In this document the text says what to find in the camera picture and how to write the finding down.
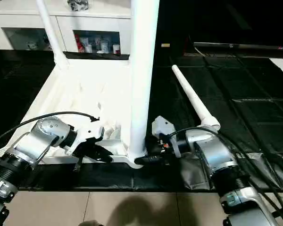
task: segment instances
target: white furniture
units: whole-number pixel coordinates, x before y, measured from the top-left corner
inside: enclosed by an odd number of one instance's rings
[[[126,162],[133,168],[142,165],[134,160],[144,156],[145,136],[152,66],[154,58],[159,0],[132,0],[132,53],[129,60],[67,59],[58,42],[44,0],[36,0],[40,19],[54,53],[56,66],[23,120],[45,113],[79,111],[100,118],[105,128],[104,139],[98,145],[111,151],[113,162]],[[86,124],[86,117],[60,117],[78,129]],[[8,144],[0,149],[2,155],[33,125],[18,128]],[[84,162],[96,162],[85,158]],[[51,147],[42,163],[74,163],[77,159],[65,155],[63,149]]]
[[[130,0],[89,0],[86,11],[73,12],[67,0],[45,0],[50,19],[63,51],[78,52],[75,30],[96,32],[116,32],[122,54],[130,54],[131,3]],[[6,32],[8,28],[44,28],[34,0],[0,1],[0,49],[14,49],[14,42],[28,42],[28,31]]]

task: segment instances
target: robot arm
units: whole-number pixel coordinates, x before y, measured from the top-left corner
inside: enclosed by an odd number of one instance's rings
[[[138,164],[157,163],[172,157],[179,158],[178,150],[196,153],[205,163],[206,171],[220,196],[224,212],[228,214],[225,226],[277,226],[272,213],[267,209],[261,196],[253,188],[246,174],[238,166],[230,150],[210,131],[217,133],[213,126],[187,130],[185,141],[177,141],[174,125],[159,116],[152,123],[152,134],[158,138],[158,145],[152,146],[155,153],[135,160]]]
[[[32,130],[23,134],[0,157],[0,225],[8,216],[4,203],[10,202],[18,192],[20,183],[49,151],[50,147],[61,147],[66,154],[83,158],[85,155],[97,157],[95,142],[102,140],[104,129],[99,121],[90,122],[85,127],[74,131],[74,127],[51,116],[38,120]],[[81,147],[88,145],[91,153],[80,153]]]

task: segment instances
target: black floor mat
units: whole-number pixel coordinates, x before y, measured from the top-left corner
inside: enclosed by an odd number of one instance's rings
[[[109,59],[98,55],[67,56]],[[127,56],[110,59],[124,60]],[[283,72],[269,59],[179,57],[174,61],[218,118],[221,131],[250,153],[283,191]],[[52,53],[0,51],[0,134],[21,121],[53,67]],[[155,62],[153,68],[147,134],[159,115],[176,129],[200,123],[168,60]],[[8,139],[2,139],[0,147]],[[186,191],[178,167],[145,166],[135,170],[122,163],[84,164],[79,173],[73,173],[73,165],[41,165],[22,189]],[[193,190],[213,189],[198,160],[193,168]],[[266,187],[260,180],[257,182]]]

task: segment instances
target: small container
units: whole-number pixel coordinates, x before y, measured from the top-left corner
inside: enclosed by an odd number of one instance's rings
[[[100,42],[100,48],[104,53],[109,53],[109,47],[108,47],[108,41],[107,40],[102,40]]]
[[[92,53],[92,45],[88,44],[87,46],[85,46],[85,53]]]
[[[29,41],[26,44],[27,44],[27,47],[30,50],[37,50],[38,49],[38,45],[37,45],[37,43],[35,41]]]
[[[119,44],[113,45],[113,53],[114,54],[121,54],[121,46]]]
[[[88,0],[67,0],[72,11],[83,11],[89,8]]]
[[[100,40],[101,40],[101,36],[100,35],[96,35],[94,37],[94,42],[95,42],[96,50],[100,50]]]
[[[83,44],[84,47],[88,46],[89,44],[88,37],[80,37],[80,42]]]

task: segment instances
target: white cabinet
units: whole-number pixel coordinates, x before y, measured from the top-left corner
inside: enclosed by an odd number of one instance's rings
[[[108,36],[110,46],[120,44],[121,54],[130,54],[131,22],[128,18],[57,16],[57,20],[69,52],[78,52],[76,34],[89,39]]]
[[[55,16],[50,16],[58,42],[66,50]],[[0,49],[48,50],[39,15],[0,15]]]

